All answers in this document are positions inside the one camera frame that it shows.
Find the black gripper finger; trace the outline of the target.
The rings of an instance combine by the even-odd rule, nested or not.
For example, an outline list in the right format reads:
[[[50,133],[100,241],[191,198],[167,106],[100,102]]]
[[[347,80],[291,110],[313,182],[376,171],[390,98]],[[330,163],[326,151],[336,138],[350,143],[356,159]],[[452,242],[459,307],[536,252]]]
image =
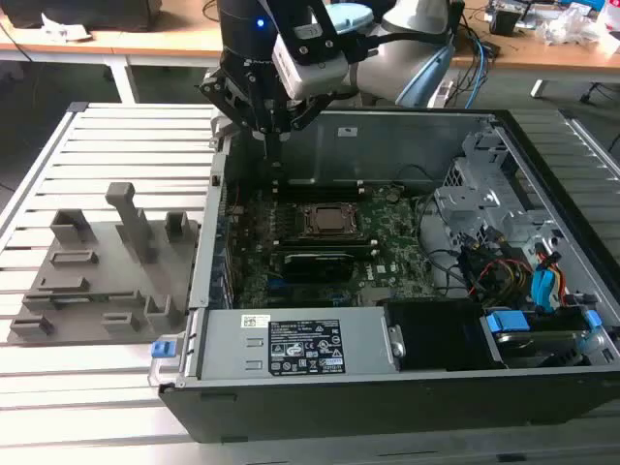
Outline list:
[[[259,73],[250,67],[234,80],[223,66],[199,86],[200,92],[232,123],[263,142],[264,158],[274,163],[274,126]]]
[[[307,127],[334,100],[335,93],[293,100],[279,90],[274,100],[274,166],[282,164],[282,146],[290,132]]]

